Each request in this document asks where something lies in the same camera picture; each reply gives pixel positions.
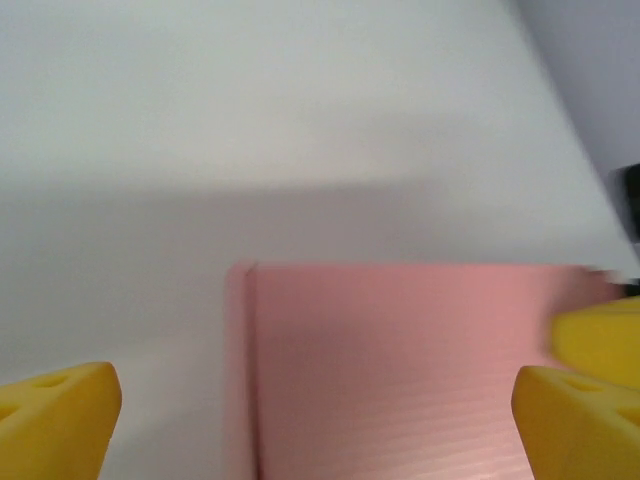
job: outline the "white surface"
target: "white surface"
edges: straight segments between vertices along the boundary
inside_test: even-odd
[[[622,222],[631,225],[617,170],[640,161],[640,3],[517,2],[596,172]],[[640,256],[640,244],[635,245]]]
[[[105,479],[217,477],[237,258],[636,271],[502,3],[304,5],[0,3],[0,380],[112,360]]]

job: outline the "pink corrugated plastic sheet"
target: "pink corrugated plastic sheet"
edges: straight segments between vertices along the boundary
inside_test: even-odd
[[[580,267],[259,266],[262,480],[531,479],[513,381],[550,316],[618,291]]]

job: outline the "dark object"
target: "dark object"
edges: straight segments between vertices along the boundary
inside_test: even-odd
[[[622,194],[629,211],[634,243],[640,242],[640,164],[620,170]]]
[[[626,283],[622,286],[625,297],[640,297],[640,279],[631,280],[632,283]]]

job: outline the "pink box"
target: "pink box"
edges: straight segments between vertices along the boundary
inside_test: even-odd
[[[531,479],[511,388],[550,317],[620,296],[533,265],[239,265],[226,480]]]

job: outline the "yellow foam pad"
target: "yellow foam pad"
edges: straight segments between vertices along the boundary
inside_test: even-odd
[[[0,479],[96,480],[120,406],[109,363],[0,387]]]
[[[558,360],[580,373],[640,389],[640,299],[557,316],[551,350]]]
[[[511,404],[536,480],[640,478],[640,392],[523,367]]]

